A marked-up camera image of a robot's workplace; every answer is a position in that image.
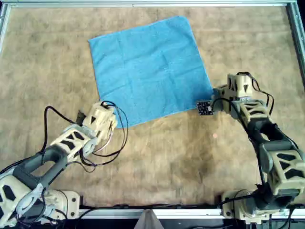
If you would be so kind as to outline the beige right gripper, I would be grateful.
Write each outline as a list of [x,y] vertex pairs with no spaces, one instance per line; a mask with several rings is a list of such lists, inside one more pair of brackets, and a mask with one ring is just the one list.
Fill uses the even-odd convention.
[[245,103],[245,109],[252,112],[254,108],[254,102],[251,102],[253,94],[252,88],[251,78],[248,75],[228,74],[226,87],[213,88],[213,94],[211,96],[211,99],[214,100],[213,112],[217,113],[224,111],[223,100],[217,100],[218,98]]

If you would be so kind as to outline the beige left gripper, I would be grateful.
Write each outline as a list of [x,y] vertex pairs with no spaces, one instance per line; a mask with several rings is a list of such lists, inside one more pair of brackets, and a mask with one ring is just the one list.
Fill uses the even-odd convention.
[[79,110],[75,123],[89,128],[97,141],[106,140],[118,124],[114,110],[106,102],[98,102],[91,107],[88,115]]

